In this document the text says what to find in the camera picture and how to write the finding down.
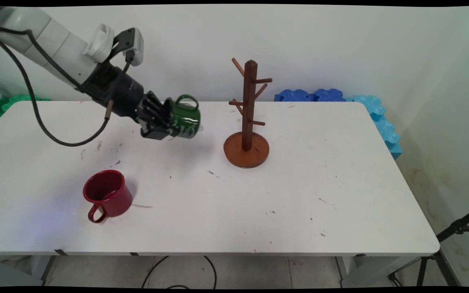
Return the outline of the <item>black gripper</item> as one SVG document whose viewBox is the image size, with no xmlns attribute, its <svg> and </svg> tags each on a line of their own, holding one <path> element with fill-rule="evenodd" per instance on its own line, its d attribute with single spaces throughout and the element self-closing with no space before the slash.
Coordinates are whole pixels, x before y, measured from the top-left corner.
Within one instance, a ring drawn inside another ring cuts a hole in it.
<svg viewBox="0 0 469 293">
<path fill-rule="evenodd" d="M 111 63 L 101 63 L 82 84 L 84 91 L 94 102 L 106 107 L 109 100 L 114 101 L 112 112 L 119 117 L 137 120 L 136 109 L 140 103 L 141 126 L 143 138 L 153 140 L 170 140 L 175 133 L 170 127 L 171 110 L 164 106 L 153 91 L 144 93 L 144 88 L 128 74 L 116 82 L 122 70 Z"/>
</svg>

